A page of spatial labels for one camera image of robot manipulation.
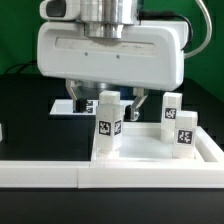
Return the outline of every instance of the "white platform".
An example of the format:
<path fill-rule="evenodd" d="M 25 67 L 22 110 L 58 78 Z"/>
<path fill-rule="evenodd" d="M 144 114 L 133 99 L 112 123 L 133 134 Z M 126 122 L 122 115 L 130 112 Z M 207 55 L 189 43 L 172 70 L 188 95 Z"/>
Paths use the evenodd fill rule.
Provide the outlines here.
<path fill-rule="evenodd" d="M 0 187 L 224 188 L 224 153 L 202 128 L 194 160 L 172 159 L 159 135 L 160 124 L 125 123 L 117 160 L 96 159 L 93 148 L 91 162 L 0 161 Z"/>

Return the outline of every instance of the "black table surface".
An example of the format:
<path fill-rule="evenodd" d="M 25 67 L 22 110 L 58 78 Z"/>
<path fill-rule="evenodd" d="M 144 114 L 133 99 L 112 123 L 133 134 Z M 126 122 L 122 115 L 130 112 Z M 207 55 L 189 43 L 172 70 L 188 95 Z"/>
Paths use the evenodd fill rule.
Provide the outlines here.
<path fill-rule="evenodd" d="M 130 99 L 130 89 L 121 88 Z M 224 149 L 224 104 L 190 79 L 176 90 L 183 110 Z M 150 91 L 140 122 L 160 122 L 162 91 Z M 0 76 L 0 160 L 88 161 L 93 116 L 50 116 L 68 98 L 65 81 Z M 0 189 L 0 223 L 224 223 L 223 189 Z"/>

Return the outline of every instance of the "green wall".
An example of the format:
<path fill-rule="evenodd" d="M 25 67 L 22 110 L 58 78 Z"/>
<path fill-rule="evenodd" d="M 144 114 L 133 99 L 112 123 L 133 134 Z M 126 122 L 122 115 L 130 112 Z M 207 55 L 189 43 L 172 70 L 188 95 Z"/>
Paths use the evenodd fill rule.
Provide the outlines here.
<path fill-rule="evenodd" d="M 43 21 L 40 0 L 0 0 L 0 74 L 9 66 L 36 59 L 37 34 Z M 189 51 L 204 40 L 205 22 L 194 0 L 145 0 L 144 8 L 172 9 L 187 16 L 194 28 Z M 213 21 L 210 45 L 201 54 L 187 59 L 185 76 L 192 78 L 224 102 L 224 1 L 204 0 Z"/>

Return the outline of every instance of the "white block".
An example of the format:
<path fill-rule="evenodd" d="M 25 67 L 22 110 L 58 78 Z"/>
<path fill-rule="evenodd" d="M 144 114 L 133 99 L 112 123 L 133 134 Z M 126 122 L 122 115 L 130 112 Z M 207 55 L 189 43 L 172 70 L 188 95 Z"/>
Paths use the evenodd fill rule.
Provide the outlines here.
<path fill-rule="evenodd" d="M 173 143 L 176 113 L 181 110 L 182 94 L 165 93 L 163 96 L 163 108 L 161 118 L 161 137 L 164 143 Z"/>
<path fill-rule="evenodd" d="M 197 112 L 177 112 L 173 149 L 174 157 L 194 157 L 197 120 Z"/>
<path fill-rule="evenodd" d="M 120 106 L 120 93 L 104 91 L 96 108 L 96 147 L 99 155 L 110 156 L 109 151 L 122 145 L 124 106 Z"/>
<path fill-rule="evenodd" d="M 104 150 L 104 149 L 98 149 L 97 156 L 108 158 L 108 159 L 118 159 L 119 158 L 119 150 Z"/>
<path fill-rule="evenodd" d="M 196 148 L 191 147 L 190 149 L 173 149 L 172 155 L 173 158 L 179 158 L 179 159 L 194 159 L 195 158 L 195 152 Z"/>
<path fill-rule="evenodd" d="M 198 113 L 192 111 L 177 111 L 176 128 L 195 129 L 198 124 Z"/>
<path fill-rule="evenodd" d="M 120 93 L 115 91 L 103 91 L 99 95 L 99 104 L 120 104 Z"/>
<path fill-rule="evenodd" d="M 163 96 L 163 105 L 181 109 L 182 94 L 166 92 Z"/>
<path fill-rule="evenodd" d="M 0 142 L 2 141 L 2 125 L 0 124 Z"/>
<path fill-rule="evenodd" d="M 174 131 L 169 129 L 161 129 L 160 140 L 167 144 L 172 144 L 174 141 Z"/>

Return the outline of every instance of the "white tray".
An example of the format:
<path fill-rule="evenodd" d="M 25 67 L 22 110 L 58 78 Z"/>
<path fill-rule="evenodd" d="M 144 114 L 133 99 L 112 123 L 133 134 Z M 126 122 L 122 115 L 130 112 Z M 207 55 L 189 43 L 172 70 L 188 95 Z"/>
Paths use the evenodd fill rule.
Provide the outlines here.
<path fill-rule="evenodd" d="M 124 139 L 164 148 L 147 152 L 138 143 L 129 150 L 124 141 L 118 160 L 96 159 L 93 147 L 91 162 L 0 161 L 0 187 L 224 188 L 224 153 L 202 128 L 194 160 L 172 159 L 159 135 L 160 124 L 124 123 Z"/>

